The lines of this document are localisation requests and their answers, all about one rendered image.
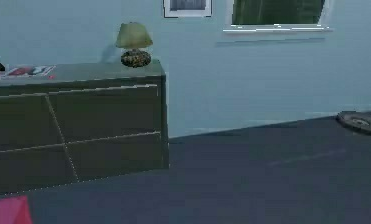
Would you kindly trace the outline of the green shade table lamp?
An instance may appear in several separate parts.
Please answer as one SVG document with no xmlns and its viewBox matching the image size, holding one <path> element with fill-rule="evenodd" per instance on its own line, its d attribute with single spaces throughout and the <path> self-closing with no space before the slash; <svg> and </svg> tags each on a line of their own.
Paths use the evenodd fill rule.
<svg viewBox="0 0 371 224">
<path fill-rule="evenodd" d="M 152 45 L 153 41 L 143 24 L 129 22 L 120 25 L 115 46 L 124 49 L 120 58 L 123 65 L 132 68 L 147 66 L 151 62 L 151 55 L 145 48 Z"/>
</svg>

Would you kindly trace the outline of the white framed wall picture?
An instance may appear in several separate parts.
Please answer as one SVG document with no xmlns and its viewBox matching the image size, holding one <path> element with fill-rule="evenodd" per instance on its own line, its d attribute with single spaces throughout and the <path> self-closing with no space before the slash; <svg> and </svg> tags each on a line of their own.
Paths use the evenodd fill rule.
<svg viewBox="0 0 371 224">
<path fill-rule="evenodd" d="M 165 18 L 211 17 L 212 0 L 163 0 Z"/>
</svg>

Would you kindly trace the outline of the pink box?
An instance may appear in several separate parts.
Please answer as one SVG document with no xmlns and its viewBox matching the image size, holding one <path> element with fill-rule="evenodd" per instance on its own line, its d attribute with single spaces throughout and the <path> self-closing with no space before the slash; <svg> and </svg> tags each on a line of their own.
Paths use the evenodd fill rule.
<svg viewBox="0 0 371 224">
<path fill-rule="evenodd" d="M 0 199 L 0 224 L 33 224 L 28 198 L 18 196 Z"/>
</svg>

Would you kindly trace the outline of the grey round robot vacuum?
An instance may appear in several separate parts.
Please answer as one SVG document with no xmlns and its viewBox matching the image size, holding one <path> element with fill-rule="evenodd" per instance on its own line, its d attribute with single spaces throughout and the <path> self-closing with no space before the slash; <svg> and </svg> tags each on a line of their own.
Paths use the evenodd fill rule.
<svg viewBox="0 0 371 224">
<path fill-rule="evenodd" d="M 356 111 L 342 111 L 336 115 L 336 121 L 344 128 L 371 135 L 371 115 Z"/>
</svg>

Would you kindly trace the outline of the red and white magazine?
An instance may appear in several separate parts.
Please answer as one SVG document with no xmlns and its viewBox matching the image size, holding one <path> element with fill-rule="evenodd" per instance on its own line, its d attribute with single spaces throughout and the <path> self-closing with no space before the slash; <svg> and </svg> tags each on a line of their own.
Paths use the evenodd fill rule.
<svg viewBox="0 0 371 224">
<path fill-rule="evenodd" d="M 56 66 L 22 66 L 15 67 L 0 75 L 1 79 L 28 78 L 47 76 Z"/>
</svg>

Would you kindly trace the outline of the dark green chest of drawers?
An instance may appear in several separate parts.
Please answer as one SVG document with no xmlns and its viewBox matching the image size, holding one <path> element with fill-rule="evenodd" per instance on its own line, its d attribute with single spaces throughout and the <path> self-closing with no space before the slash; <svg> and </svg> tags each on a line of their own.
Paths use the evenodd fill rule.
<svg viewBox="0 0 371 224">
<path fill-rule="evenodd" d="M 0 75 L 0 196 L 169 166 L 160 61 Z"/>
</svg>

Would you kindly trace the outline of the white framed window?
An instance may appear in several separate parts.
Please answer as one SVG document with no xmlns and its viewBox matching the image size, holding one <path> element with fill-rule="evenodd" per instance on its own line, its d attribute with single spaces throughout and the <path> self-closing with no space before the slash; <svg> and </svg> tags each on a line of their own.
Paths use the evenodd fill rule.
<svg viewBox="0 0 371 224">
<path fill-rule="evenodd" d="M 325 32 L 335 0 L 227 0 L 224 33 Z"/>
</svg>

